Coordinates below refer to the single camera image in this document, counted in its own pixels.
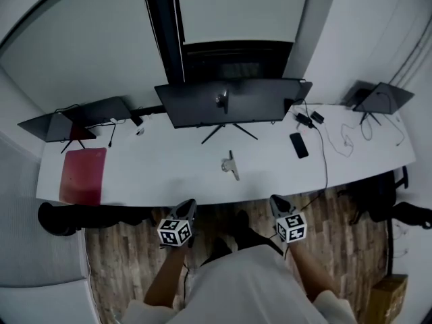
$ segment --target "sleeve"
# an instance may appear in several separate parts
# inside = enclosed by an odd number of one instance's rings
[[[319,294],[313,305],[330,324],[357,323],[350,303],[347,300],[336,298],[336,295],[329,290]]]
[[[165,324],[175,317],[172,308],[150,306],[137,300],[129,302],[128,309],[119,324]]]

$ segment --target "wooden floor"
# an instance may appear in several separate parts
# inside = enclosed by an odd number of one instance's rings
[[[373,223],[366,215],[358,225],[349,226],[355,206],[347,198],[337,198],[341,188],[328,189],[304,210],[308,222],[306,243],[309,250],[324,264],[337,281],[342,296],[350,301],[359,323],[364,316],[371,286],[384,275],[387,263],[387,230],[385,223]],[[307,204],[311,196],[293,196],[297,207]],[[186,291],[190,290],[194,272],[211,253],[213,239],[221,236],[232,250],[234,239],[227,236],[227,223],[240,209],[250,217],[250,225],[263,236],[270,237],[274,219],[268,200],[228,205],[206,205],[198,208],[195,228],[197,237],[186,257],[190,274]],[[157,222],[167,212],[155,209]],[[285,250],[280,239],[273,238]],[[166,255],[159,249],[156,228],[144,222],[136,227],[119,224],[107,229],[88,229],[86,245],[91,267],[90,280],[102,324],[114,324],[113,314],[124,313],[131,299],[143,300],[147,288],[158,272]],[[287,266],[298,273],[288,253]],[[175,307],[183,307],[182,271]]]

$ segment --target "black chair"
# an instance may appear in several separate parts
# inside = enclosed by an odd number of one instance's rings
[[[101,205],[88,207],[86,205],[68,205],[54,207],[44,202],[38,211],[40,225],[50,234],[56,236],[71,236],[81,228],[107,228],[124,222],[138,225],[149,219],[153,227],[156,221],[152,215],[152,208],[121,207]]]
[[[432,211],[416,207],[407,202],[396,203],[396,189],[401,185],[408,188],[408,171],[402,168],[403,178],[395,181],[394,172],[379,174],[371,178],[353,182],[338,196],[349,195],[357,204],[357,212],[350,224],[357,224],[363,213],[369,212],[374,222],[397,219],[408,225],[420,225],[428,230],[432,227]]]

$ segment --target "smartphone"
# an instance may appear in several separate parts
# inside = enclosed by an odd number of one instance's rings
[[[308,150],[306,149],[306,145],[304,145],[302,135],[300,133],[290,134],[290,138],[294,148],[296,149],[296,153],[299,159],[303,157],[309,156]]]

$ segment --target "monitor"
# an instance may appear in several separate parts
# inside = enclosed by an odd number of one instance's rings
[[[129,109],[120,97],[110,97],[109,99],[87,103],[63,111],[63,114],[84,127],[107,123],[110,122],[111,118],[117,121],[131,118]]]
[[[404,89],[379,83],[353,110],[391,115],[405,105],[413,96],[413,93]]]
[[[169,84],[155,90],[174,128],[186,128],[281,121],[311,86],[304,80],[243,79]]]
[[[62,113],[52,113],[36,117],[21,122],[18,126],[44,142],[63,142],[65,140],[96,138],[92,132],[77,125]]]

